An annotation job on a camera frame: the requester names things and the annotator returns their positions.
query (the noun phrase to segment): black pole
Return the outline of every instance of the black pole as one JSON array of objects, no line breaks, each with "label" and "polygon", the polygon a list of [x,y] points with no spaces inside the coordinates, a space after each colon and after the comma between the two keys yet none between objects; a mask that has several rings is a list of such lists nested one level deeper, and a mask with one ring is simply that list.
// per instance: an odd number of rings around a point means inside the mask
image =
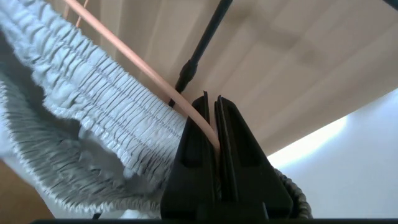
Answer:
[{"label": "black pole", "polygon": [[[218,3],[216,11],[210,19],[209,24],[206,27],[205,33],[202,35],[199,44],[197,45],[195,51],[190,60],[186,62],[186,64],[182,67],[180,72],[180,78],[178,78],[177,83],[175,84],[175,90],[179,93],[184,91],[185,87],[187,87],[188,83],[192,80],[197,72],[198,62],[203,53],[206,50],[207,45],[209,44],[211,38],[217,30],[218,25],[221,20],[223,20],[226,11],[231,5],[232,0],[221,0]],[[173,107],[175,102],[170,100],[169,106]]]}]

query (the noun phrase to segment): brown surface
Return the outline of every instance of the brown surface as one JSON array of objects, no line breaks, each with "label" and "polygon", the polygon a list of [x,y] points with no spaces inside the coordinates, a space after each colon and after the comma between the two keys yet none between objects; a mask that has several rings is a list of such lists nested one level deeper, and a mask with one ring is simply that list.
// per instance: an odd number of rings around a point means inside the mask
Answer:
[{"label": "brown surface", "polygon": [[53,218],[36,190],[0,161],[0,223],[30,223]]}]

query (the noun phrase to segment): beige panel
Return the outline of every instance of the beige panel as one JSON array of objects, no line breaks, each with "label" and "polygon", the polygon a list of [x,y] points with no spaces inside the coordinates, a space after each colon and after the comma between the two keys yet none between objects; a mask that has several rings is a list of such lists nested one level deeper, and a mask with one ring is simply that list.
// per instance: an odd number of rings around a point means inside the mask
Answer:
[{"label": "beige panel", "polygon": [[[175,85],[217,3],[91,0],[88,9]],[[85,22],[81,28],[169,100]],[[183,96],[229,98],[270,154],[397,88],[397,40],[398,12],[382,0],[235,0]]]}]

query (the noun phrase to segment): white wall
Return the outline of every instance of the white wall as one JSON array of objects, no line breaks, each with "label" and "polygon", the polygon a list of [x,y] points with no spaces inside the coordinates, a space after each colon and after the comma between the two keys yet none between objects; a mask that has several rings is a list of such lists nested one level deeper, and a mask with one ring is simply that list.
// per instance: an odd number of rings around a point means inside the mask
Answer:
[{"label": "white wall", "polygon": [[[398,218],[398,90],[338,122],[323,145],[301,151],[328,127],[271,155],[271,163],[302,188],[315,218]],[[307,155],[283,165],[288,151]]]}]

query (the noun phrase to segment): beige curtain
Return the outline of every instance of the beige curtain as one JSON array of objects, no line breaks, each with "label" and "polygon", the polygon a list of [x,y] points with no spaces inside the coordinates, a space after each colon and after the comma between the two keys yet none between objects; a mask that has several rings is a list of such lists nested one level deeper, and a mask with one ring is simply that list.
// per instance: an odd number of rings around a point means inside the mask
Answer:
[{"label": "beige curtain", "polygon": [[[174,86],[217,4],[91,0],[88,9]],[[169,100],[87,23],[81,29]],[[271,154],[397,88],[397,73],[398,12],[381,0],[235,0],[183,96],[232,100]]]}]

